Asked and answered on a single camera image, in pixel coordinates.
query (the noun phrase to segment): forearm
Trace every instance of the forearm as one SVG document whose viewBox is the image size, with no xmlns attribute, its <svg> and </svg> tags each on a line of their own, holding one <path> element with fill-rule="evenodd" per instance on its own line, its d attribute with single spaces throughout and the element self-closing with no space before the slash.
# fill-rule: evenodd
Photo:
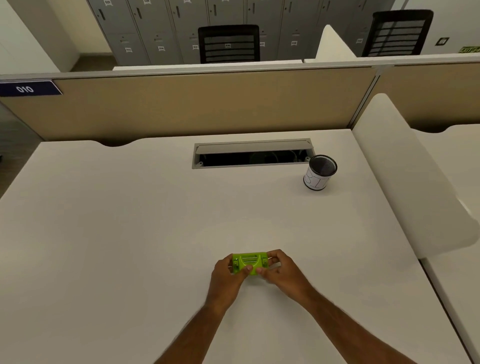
<svg viewBox="0 0 480 364">
<path fill-rule="evenodd" d="M 224 313 L 204 305 L 155 364 L 201 364 Z"/>
<path fill-rule="evenodd" d="M 345 312 L 312 291 L 302 306 L 313 316 L 348 364 L 415 364 L 372 335 Z"/>
</svg>

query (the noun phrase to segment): beige fabric panel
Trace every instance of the beige fabric panel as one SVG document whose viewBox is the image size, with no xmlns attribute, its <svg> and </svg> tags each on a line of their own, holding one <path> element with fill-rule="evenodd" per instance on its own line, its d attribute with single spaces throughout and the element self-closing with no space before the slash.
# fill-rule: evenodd
<svg viewBox="0 0 480 364">
<path fill-rule="evenodd" d="M 59 79 L 61 96 L 1 101 L 47 140 L 345 128 L 375 69 Z"/>
<path fill-rule="evenodd" d="M 480 63 L 395 66 L 378 79 L 367 102 L 385 93 L 413 128 L 480 122 Z"/>
</svg>

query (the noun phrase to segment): blue sign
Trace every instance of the blue sign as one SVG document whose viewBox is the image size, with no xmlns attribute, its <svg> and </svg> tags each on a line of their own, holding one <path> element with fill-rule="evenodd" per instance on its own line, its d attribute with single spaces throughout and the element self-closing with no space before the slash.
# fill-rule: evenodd
<svg viewBox="0 0 480 364">
<path fill-rule="evenodd" d="M 0 82 L 0 97 L 62 95 L 51 80 Z"/>
</svg>

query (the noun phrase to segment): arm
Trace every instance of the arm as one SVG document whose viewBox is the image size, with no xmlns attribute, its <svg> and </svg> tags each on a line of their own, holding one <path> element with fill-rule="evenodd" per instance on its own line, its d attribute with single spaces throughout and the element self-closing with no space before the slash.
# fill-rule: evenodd
<svg viewBox="0 0 480 364">
<path fill-rule="evenodd" d="M 237 298 L 240 286 L 252 266 L 232 275 L 232 254 L 215 265 L 202 308 L 190 320 L 155 364 L 201 364 L 225 312 Z"/>
<path fill-rule="evenodd" d="M 348 364 L 415 364 L 318 293 L 284 252 L 274 250 L 267 254 L 269 266 L 278 262 L 281 266 L 271 269 L 257 268 L 257 273 L 305 308 Z"/>
</svg>

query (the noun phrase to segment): right hand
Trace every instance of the right hand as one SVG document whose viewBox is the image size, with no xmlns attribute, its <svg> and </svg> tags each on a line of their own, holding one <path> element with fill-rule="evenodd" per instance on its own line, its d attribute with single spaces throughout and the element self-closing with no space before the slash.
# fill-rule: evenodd
<svg viewBox="0 0 480 364">
<path fill-rule="evenodd" d="M 275 284 L 288 297 L 305 307 L 318 294 L 295 262 L 280 249 L 267 252 L 268 266 L 280 262 L 275 268 L 257 268 L 256 272 Z"/>
</svg>

